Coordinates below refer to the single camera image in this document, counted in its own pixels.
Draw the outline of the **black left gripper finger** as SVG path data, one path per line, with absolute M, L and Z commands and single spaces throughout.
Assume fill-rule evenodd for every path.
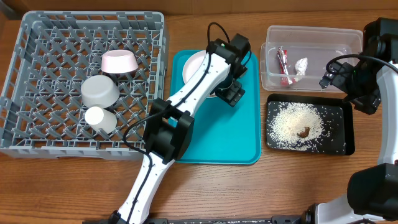
M 233 85 L 228 92 L 228 104 L 234 107 L 244 94 L 245 91 L 242 89 L 242 86 Z
M 229 105 L 233 100 L 233 93 L 230 90 L 216 90 L 216 96 Z

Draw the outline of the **large white round plate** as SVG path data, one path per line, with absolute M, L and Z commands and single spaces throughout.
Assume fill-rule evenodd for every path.
M 199 69 L 203 59 L 205 58 L 206 51 L 201 50 L 188 58 L 185 62 L 182 72 L 182 78 L 184 84 L 186 84 L 189 79 L 194 75 L 194 73 Z

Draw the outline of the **pile of rice grains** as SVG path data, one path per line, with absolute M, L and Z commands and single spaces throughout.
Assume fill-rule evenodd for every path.
M 275 115 L 268 119 L 267 146 L 286 151 L 317 152 L 326 138 L 331 136 L 326 117 L 315 105 L 282 102 L 276 104 Z M 309 127 L 306 138 L 297 133 Z

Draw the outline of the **white napkin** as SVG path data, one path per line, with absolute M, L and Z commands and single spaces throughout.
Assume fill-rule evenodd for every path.
M 301 58 L 295 64 L 295 70 L 298 76 L 305 76 L 308 67 L 308 58 Z

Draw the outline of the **red foil snack wrapper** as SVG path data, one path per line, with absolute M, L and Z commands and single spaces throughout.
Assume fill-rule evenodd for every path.
M 290 77 L 288 77 L 289 72 L 287 68 L 287 54 L 282 47 L 278 48 L 277 57 L 279 59 L 280 72 L 283 74 L 283 77 L 281 78 L 281 85 L 289 86 L 293 84 L 293 81 Z

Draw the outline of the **brown food scrap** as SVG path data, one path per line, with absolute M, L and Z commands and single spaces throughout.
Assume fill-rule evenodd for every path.
M 303 127 L 298 133 L 297 136 L 300 138 L 306 138 L 309 135 L 310 128 L 309 127 Z

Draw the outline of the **pink bowl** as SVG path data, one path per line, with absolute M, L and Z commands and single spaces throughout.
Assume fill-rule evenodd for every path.
M 105 73 L 128 73 L 138 67 L 135 55 L 129 50 L 110 50 L 102 55 L 101 70 Z

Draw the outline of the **white cup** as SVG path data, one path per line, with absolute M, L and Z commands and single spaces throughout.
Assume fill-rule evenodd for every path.
M 86 123 L 96 132 L 102 129 L 106 133 L 111 133 L 117 125 L 116 116 L 98 106 L 88 108 L 84 115 Z

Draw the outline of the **grey bowl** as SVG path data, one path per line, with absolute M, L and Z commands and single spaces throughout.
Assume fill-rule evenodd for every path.
M 95 75 L 81 84 L 82 103 L 87 107 L 108 108 L 117 102 L 119 88 L 110 77 Z

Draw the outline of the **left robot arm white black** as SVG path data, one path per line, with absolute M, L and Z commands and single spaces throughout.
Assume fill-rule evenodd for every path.
M 240 34 L 226 41 L 209 40 L 205 58 L 188 82 L 167 100 L 154 100 L 149 116 L 134 123 L 146 125 L 141 169 L 127 199 L 111 214 L 109 223 L 138 224 L 147 220 L 164 175 L 192 140 L 194 117 L 202 103 L 215 94 L 235 106 L 244 95 L 238 78 L 247 70 L 245 56 L 251 56 L 251 46 Z

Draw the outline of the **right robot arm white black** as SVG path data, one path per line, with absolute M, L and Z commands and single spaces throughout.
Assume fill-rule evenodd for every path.
M 397 20 L 380 17 L 363 30 L 363 49 L 331 59 L 319 84 L 346 93 L 345 101 L 366 114 L 382 109 L 377 164 L 355 172 L 347 192 L 309 207 L 302 223 L 376 223 L 397 220 Z

